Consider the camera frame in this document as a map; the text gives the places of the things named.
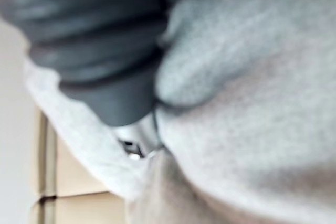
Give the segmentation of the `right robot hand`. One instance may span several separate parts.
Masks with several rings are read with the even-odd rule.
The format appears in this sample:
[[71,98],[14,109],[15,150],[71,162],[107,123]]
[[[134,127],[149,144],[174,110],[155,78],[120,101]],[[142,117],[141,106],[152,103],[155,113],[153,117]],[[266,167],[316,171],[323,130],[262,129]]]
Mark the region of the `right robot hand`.
[[1,0],[6,20],[31,43],[30,60],[60,75],[129,156],[161,148],[154,79],[167,13],[177,0]]

